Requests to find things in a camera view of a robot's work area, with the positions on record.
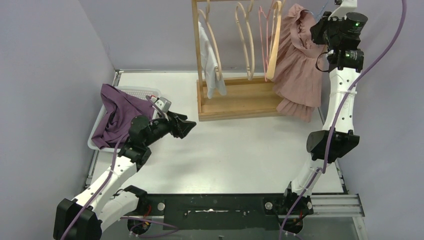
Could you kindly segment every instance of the garment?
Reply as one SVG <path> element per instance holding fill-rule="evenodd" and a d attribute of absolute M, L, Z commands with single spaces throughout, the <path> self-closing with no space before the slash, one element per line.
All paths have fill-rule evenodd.
<path fill-rule="evenodd" d="M 147 100 L 131 96 L 109 84 L 101 86 L 101 100 L 106 114 L 101 119 L 91 140 L 99 148 L 114 148 L 119 138 L 128 134 L 131 120 L 136 116 L 152 119 L 154 107 Z"/>
<path fill-rule="evenodd" d="M 293 5 L 281 20 L 277 65 L 273 90 L 283 98 L 277 111 L 310 122 L 315 107 L 321 106 L 324 60 L 319 56 L 325 45 L 312 42 L 310 29 L 314 16 L 299 4 Z"/>
<path fill-rule="evenodd" d="M 211 99 L 214 95 L 215 89 L 218 89 L 219 94 L 227 95 L 227 88 L 223 76 L 217 79 L 215 68 L 218 67 L 217 57 L 215 56 L 214 50 L 212 49 L 211 42 L 206 35 L 205 29 L 203 28 L 200 21 L 199 26 L 199 38 L 200 38 L 200 56 L 201 56 L 201 67 L 204 69 L 204 79 L 207 85 L 207 97 Z"/>

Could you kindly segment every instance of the laundry basket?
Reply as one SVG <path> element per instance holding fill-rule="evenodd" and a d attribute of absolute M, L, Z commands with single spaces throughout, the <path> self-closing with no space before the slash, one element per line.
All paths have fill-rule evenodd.
<path fill-rule="evenodd" d="M 155 89 L 155 88 L 136 87 L 136 86 L 117 86 L 116 88 L 119 89 L 119 90 L 121 90 L 122 92 L 128 94 L 128 95 L 137 97 L 137 98 L 142 99 L 142 100 L 146 100 L 146 96 L 152 96 L 152 95 L 153 96 L 156 96 L 156 97 L 160 97 L 161 96 L 161 91 L 159 91 L 158 89 Z M 87 144 L 88 144 L 88 147 L 90 149 L 113 153 L 114 152 L 114 149 L 113 148 L 111 148 L 111 147 L 105 147 L 103 149 L 99 149 L 94 144 L 94 142 L 92 141 L 93 134 L 96 131 L 97 126 L 99 126 L 99 123 L 100 123 L 100 121 L 102 120 L 102 118 L 103 118 L 103 116 L 105 114 L 106 114 L 106 108 L 105 108 L 104 105 L 102 105 L 101 108 L 100 108 L 100 112 L 97 115 L 97 119 L 95 120 L 94 126 L 93 126 L 93 128 L 91 130 L 90 137 L 88 138 Z M 155 109 L 154 110 L 154 113 L 153 113 L 153 118 L 154 119 L 156 118 L 156 115 L 157 114 L 158 114 L 158 112 Z"/>

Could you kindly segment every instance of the screw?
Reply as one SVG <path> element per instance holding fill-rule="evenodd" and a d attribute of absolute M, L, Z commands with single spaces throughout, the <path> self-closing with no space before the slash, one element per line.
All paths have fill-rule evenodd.
<path fill-rule="evenodd" d="M 273 209 L 273 204 L 272 204 L 271 202 L 267 202 L 267 203 L 265 203 L 265 209 L 266 209 L 266 210 L 271 210 L 271 209 Z"/>
<path fill-rule="evenodd" d="M 158 204 L 157 204 L 157 210 L 159 210 L 159 211 L 163 211 L 165 209 L 165 203 L 163 203 L 163 202 L 159 202 Z"/>

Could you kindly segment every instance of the white cloth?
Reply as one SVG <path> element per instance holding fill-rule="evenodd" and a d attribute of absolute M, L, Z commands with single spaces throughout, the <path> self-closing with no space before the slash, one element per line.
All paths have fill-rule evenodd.
<path fill-rule="evenodd" d="M 211 99 L 214 95 L 214 90 L 218 89 L 219 94 L 227 95 L 227 89 L 223 76 L 218 80 L 215 68 L 218 67 L 217 57 L 215 56 L 214 50 L 212 49 L 211 42 L 206 35 L 205 29 L 203 28 L 200 21 L 199 25 L 199 38 L 200 38 L 200 55 L 201 55 L 201 67 L 204 70 L 204 79 L 207 85 L 207 97 Z"/>

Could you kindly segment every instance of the tabletop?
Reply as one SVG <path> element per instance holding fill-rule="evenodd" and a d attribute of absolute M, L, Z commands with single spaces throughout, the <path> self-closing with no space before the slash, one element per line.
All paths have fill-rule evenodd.
<path fill-rule="evenodd" d="M 322 129 L 319 111 L 314 111 L 310 123 L 291 116 L 199 122 L 197 79 L 196 72 L 121 74 L 119 86 L 159 89 L 172 102 L 170 111 L 197 122 L 184 139 L 167 135 L 152 144 L 147 163 L 122 187 L 134 185 L 150 194 L 283 193 L 311 157 L 306 141 L 310 132 Z M 100 152 L 92 179 L 97 179 L 111 162 L 111 153 Z M 313 192 L 343 193 L 334 164 Z"/>

